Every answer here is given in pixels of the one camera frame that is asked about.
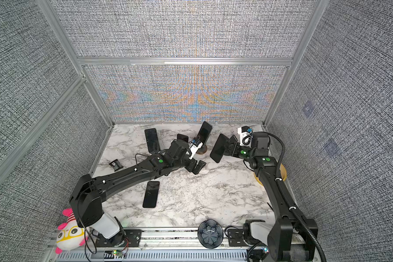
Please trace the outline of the black phone grey stand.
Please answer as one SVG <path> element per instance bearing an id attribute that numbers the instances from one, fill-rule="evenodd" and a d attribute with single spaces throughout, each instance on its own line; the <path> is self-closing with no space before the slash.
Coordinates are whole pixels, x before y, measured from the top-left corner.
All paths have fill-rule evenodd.
<path id="1" fill-rule="evenodd" d="M 228 146 L 229 146 L 229 138 L 224 134 L 220 134 L 210 153 L 211 159 L 214 162 L 219 163 L 223 158 Z"/>

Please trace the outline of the black phone white stand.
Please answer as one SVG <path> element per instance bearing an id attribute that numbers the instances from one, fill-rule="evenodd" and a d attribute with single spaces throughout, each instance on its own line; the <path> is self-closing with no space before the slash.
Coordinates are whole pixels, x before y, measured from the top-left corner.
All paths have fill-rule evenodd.
<path id="1" fill-rule="evenodd" d="M 189 143 L 189 136 L 184 134 L 177 134 L 176 139 Z"/>
<path id="2" fill-rule="evenodd" d="M 159 181 L 149 181 L 147 183 L 144 200 L 143 200 L 143 208 L 153 209 L 156 207 L 159 187 L 160 187 Z"/>

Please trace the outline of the black phone front white stand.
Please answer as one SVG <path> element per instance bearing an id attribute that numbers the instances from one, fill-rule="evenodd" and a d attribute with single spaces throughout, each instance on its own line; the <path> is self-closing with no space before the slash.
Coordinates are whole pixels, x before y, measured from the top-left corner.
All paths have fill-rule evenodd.
<path id="1" fill-rule="evenodd" d="M 159 187 L 160 187 L 159 181 L 149 181 L 147 183 L 144 200 L 143 200 L 143 208 L 153 209 L 156 207 Z"/>

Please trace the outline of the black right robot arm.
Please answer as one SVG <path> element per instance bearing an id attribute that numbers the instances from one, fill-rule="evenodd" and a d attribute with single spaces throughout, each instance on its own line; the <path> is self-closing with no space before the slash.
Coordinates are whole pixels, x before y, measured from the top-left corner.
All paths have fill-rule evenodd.
<path id="1" fill-rule="evenodd" d="M 292 198 L 281 175 L 280 167 L 285 155 L 285 145 L 276 135 L 255 132 L 252 146 L 238 141 L 235 136 L 217 141 L 213 153 L 219 157 L 240 158 L 262 183 L 275 215 L 272 227 L 261 221 L 249 221 L 247 236 L 269 249 L 267 257 L 273 262 L 310 262 L 318 254 L 321 261 L 326 256 L 318 241 L 318 226 L 307 218 Z"/>

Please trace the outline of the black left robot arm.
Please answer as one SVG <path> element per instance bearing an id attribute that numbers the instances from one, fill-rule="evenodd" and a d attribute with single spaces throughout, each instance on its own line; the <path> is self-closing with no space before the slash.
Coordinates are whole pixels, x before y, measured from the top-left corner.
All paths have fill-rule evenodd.
<path id="1" fill-rule="evenodd" d="M 102 203 L 136 184 L 168 176 L 181 168 L 198 174 L 206 163 L 198 162 L 194 156 L 203 145 L 195 139 L 190 144 L 174 140 L 167 150 L 152 154 L 130 168 L 96 178 L 89 174 L 82 176 L 69 198 L 77 223 L 80 227 L 98 231 L 110 246 L 123 245 L 123 226 L 116 217 L 103 210 Z"/>

